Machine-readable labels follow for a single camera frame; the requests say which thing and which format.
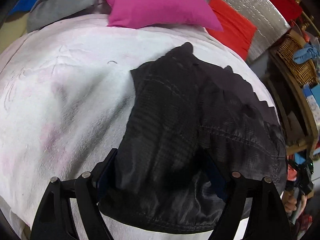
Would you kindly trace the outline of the black quilted jacket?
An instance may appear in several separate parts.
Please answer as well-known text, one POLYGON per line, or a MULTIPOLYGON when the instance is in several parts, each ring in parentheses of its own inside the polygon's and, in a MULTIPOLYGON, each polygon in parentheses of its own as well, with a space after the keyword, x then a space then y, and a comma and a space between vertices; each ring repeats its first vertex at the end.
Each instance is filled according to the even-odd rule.
POLYGON ((136 98, 100 185, 100 212, 150 231, 213 230, 233 171, 286 181, 276 111, 231 67, 201 61, 185 43, 131 71, 136 98))

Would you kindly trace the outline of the blue tissue box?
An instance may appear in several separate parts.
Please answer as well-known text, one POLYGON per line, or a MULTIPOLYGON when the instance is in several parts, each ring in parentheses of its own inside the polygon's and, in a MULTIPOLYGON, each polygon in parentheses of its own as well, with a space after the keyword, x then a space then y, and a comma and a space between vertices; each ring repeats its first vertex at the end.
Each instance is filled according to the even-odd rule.
POLYGON ((320 114, 320 110, 319 110, 319 105, 313 95, 313 93, 311 92, 311 89, 309 87, 308 84, 305 84, 302 88, 302 91, 304 93, 304 96, 308 102, 308 105, 311 109, 311 113, 312 113, 312 116, 313 116, 313 119, 315 121, 315 124, 317 126, 317 129, 319 130, 319 125, 320 125, 320 122, 319 122, 319 114, 320 114))

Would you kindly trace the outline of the blue cloth in basket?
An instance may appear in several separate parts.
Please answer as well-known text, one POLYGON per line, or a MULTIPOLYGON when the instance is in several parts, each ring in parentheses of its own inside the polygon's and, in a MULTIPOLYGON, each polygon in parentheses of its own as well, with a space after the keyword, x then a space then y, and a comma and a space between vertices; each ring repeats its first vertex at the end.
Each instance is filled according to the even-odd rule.
POLYGON ((304 47, 296 51, 292 57, 296 64, 303 64, 308 60, 319 59, 319 50, 313 44, 306 43, 304 47))

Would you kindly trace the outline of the white bed blanket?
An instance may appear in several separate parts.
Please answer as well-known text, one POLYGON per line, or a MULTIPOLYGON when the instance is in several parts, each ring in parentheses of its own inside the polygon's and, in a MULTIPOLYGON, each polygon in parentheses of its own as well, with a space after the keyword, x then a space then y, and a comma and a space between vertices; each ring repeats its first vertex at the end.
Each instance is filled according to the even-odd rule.
POLYGON ((91 14, 26 34, 1 54, 1 210, 18 237, 29 238, 50 178, 77 178, 120 144, 135 100, 131 70, 185 42, 275 108, 242 58, 201 27, 116 28, 91 14))

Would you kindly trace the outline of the red pillow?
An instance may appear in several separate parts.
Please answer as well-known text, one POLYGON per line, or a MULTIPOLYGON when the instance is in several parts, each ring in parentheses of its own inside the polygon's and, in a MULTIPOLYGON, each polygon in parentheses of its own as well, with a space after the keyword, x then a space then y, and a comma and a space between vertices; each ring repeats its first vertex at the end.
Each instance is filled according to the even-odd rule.
POLYGON ((223 0, 210 0, 209 6, 223 31, 206 29, 208 34, 246 60, 257 27, 223 0))

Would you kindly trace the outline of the silver foil insulation panel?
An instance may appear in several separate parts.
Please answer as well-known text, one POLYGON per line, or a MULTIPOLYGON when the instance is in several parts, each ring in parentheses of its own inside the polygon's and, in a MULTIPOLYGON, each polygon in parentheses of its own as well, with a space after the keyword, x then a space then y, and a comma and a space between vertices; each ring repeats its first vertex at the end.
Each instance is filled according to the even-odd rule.
POLYGON ((284 16, 270 0, 223 1, 257 27, 248 51, 248 63, 254 62, 290 29, 284 16))

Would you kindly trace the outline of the grey garment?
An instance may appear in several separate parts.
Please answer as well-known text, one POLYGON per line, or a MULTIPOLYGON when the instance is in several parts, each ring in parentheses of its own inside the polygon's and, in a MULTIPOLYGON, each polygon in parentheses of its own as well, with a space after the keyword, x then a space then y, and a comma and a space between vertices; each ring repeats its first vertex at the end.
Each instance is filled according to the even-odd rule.
POLYGON ((27 32, 39 30, 65 18, 90 14, 99 0, 37 0, 27 19, 27 32))

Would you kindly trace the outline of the pink pillow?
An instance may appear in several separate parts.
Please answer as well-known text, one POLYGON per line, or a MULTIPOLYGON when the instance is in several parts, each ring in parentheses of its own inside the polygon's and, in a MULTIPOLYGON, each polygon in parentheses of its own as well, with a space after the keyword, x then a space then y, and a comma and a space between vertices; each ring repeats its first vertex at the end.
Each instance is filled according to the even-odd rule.
POLYGON ((187 24, 222 31, 206 0, 106 0, 108 25, 139 29, 155 24, 187 24))

